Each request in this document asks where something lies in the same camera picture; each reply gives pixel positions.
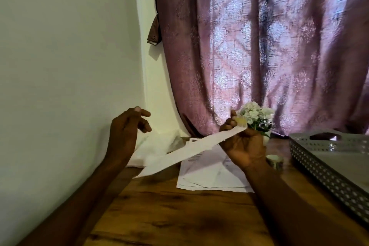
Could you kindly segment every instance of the patterned curtain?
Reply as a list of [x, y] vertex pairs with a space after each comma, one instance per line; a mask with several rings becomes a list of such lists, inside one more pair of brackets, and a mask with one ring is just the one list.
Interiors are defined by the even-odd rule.
[[248, 101], [275, 132], [365, 132], [369, 0], [156, 0], [173, 95], [192, 135]]

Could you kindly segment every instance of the gray tray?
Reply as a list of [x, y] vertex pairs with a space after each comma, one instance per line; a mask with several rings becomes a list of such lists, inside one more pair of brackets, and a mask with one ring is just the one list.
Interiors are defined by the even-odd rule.
[[[310, 140], [317, 133], [340, 141]], [[290, 134], [291, 155], [369, 227], [369, 136], [331, 129]]]

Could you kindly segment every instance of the white wall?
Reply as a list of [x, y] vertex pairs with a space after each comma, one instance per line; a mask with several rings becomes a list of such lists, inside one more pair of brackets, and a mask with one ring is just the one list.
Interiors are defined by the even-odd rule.
[[137, 0], [137, 8], [146, 105], [153, 113], [150, 123], [160, 133], [179, 130], [181, 136], [188, 136], [174, 103], [163, 43], [158, 46], [147, 43], [147, 35], [156, 16], [155, 0]]
[[136, 0], [0, 0], [1, 246], [91, 173], [113, 117], [145, 107], [141, 42]]

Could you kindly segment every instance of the adhesive tape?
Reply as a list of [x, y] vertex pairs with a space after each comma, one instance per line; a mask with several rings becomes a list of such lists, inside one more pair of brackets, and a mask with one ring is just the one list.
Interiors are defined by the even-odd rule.
[[275, 170], [283, 169], [283, 157], [279, 155], [267, 155], [266, 162]]

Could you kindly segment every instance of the forearm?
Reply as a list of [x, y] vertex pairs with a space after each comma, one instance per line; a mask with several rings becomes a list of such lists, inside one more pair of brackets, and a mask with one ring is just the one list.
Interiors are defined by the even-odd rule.
[[362, 246], [350, 232], [302, 200], [266, 162], [246, 169], [245, 174], [290, 245]]
[[103, 161], [90, 178], [18, 246], [67, 246], [78, 236], [95, 202], [127, 164]]

